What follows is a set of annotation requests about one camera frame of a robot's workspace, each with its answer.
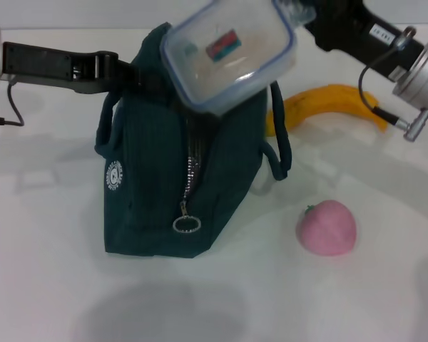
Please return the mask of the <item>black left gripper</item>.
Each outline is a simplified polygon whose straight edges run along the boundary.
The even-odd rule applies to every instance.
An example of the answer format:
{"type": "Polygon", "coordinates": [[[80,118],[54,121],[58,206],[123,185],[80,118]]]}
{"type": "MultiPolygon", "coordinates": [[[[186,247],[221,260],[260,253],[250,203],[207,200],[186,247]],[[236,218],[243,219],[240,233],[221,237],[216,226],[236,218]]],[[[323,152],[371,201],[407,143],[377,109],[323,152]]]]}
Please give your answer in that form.
{"type": "Polygon", "coordinates": [[[76,93],[105,93],[117,88],[119,93],[146,95],[168,95],[171,91],[162,61],[126,63],[108,51],[74,53],[5,42],[3,74],[18,83],[65,88],[76,93]]]}

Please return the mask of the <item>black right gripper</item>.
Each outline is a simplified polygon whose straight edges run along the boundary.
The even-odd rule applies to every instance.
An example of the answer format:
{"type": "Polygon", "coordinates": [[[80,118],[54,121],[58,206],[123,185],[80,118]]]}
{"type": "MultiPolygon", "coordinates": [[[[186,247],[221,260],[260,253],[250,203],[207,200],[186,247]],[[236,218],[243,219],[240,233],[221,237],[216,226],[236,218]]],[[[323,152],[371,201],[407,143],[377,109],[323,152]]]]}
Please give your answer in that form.
{"type": "Polygon", "coordinates": [[[313,6],[316,11],[315,20],[305,26],[314,36],[316,45],[326,52],[345,52],[365,65],[371,64],[392,46],[372,35],[373,26],[379,26],[394,37],[402,33],[371,13],[362,1],[314,0],[306,1],[305,5],[313,6]]]}

